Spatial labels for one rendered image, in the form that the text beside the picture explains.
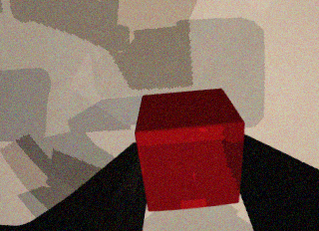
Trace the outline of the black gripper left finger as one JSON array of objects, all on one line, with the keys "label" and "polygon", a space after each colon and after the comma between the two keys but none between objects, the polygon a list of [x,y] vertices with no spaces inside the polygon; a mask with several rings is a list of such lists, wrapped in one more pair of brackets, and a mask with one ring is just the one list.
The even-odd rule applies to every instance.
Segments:
[{"label": "black gripper left finger", "polygon": [[51,210],[0,231],[143,231],[147,197],[137,144],[124,148]]}]

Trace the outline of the red cube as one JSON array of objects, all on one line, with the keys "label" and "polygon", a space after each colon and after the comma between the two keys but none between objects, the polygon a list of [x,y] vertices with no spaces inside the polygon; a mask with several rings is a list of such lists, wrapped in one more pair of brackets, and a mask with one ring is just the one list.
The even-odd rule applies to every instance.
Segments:
[{"label": "red cube", "polygon": [[244,122],[223,88],[143,96],[135,135],[148,211],[239,203]]}]

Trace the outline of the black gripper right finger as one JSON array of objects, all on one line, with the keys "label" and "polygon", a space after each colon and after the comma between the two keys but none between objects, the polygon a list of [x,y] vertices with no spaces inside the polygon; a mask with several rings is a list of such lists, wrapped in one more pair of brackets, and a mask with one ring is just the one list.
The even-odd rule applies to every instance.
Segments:
[{"label": "black gripper right finger", "polygon": [[244,135],[239,194],[254,231],[319,231],[319,170]]}]

